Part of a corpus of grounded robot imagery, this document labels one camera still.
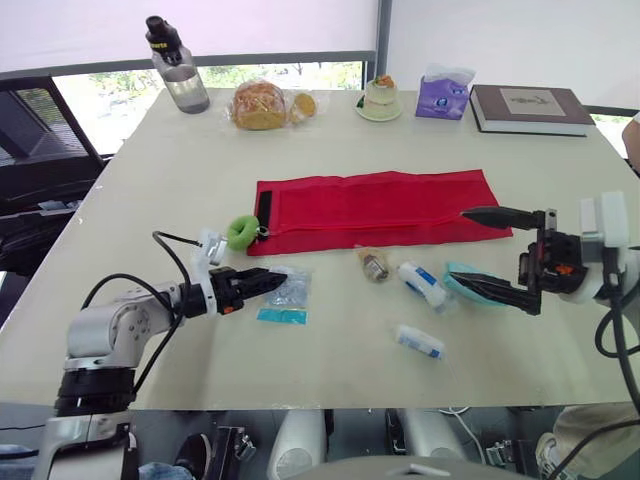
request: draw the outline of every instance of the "green sponge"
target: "green sponge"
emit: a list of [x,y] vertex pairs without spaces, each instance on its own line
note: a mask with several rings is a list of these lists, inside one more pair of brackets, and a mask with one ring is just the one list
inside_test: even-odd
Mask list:
[[237,252],[246,250],[256,239],[259,226],[260,222],[253,215],[236,218],[227,231],[227,245]]

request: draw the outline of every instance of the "book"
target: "book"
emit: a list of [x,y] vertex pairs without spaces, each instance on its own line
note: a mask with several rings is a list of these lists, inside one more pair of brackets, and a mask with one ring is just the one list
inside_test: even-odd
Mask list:
[[474,85],[471,107],[481,132],[586,136],[595,125],[568,88]]

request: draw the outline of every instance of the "black bottle cap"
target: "black bottle cap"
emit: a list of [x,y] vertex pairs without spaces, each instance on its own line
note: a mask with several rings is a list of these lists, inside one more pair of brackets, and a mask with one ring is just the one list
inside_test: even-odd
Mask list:
[[147,18],[147,28],[153,35],[163,35],[167,33],[167,22],[162,17],[154,15]]
[[178,31],[157,15],[147,18],[147,41],[160,54],[177,51],[182,45]]

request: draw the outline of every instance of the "table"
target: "table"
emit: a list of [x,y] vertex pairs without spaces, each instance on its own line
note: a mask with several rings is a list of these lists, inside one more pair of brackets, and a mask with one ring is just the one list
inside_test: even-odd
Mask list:
[[[252,212],[259,179],[355,175],[386,170],[438,173],[482,168],[498,201],[556,208],[559,229],[579,232],[578,201],[626,194],[638,240],[640,185],[595,127],[587,138],[483,134],[467,109],[459,121],[415,118],[415,93],[388,124],[353,111],[359,92],[320,92],[320,113],[299,128],[237,130],[225,108],[230,90],[211,90],[200,115],[178,111],[166,91],[96,181],[0,333],[0,401],[52,404],[65,336],[93,284],[113,272],[152,283],[179,280],[151,239],[162,229],[196,237],[226,230]],[[440,275],[447,260],[515,281],[531,232],[478,243],[388,248]],[[188,260],[189,246],[176,245]],[[137,408],[441,407],[625,401],[617,362],[593,335],[605,309],[551,294],[543,314],[463,303],[441,318],[397,278],[365,280],[352,250],[251,258],[228,252],[236,268],[290,265],[312,271],[306,326],[256,320],[260,299],[233,315],[191,319],[147,380]],[[108,285],[96,302],[127,289]],[[393,328],[418,327],[442,339],[443,361],[398,345]],[[144,360],[158,344],[149,343]],[[639,358],[634,365],[639,367]]]

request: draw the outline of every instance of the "red cloth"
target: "red cloth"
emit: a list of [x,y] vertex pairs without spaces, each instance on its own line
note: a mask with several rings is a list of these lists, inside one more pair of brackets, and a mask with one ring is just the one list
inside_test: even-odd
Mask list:
[[511,229],[484,227],[460,216],[473,207],[498,205],[482,170],[261,181],[255,208],[259,218],[260,195],[269,191],[269,237],[254,242],[249,255],[473,242],[512,235]]

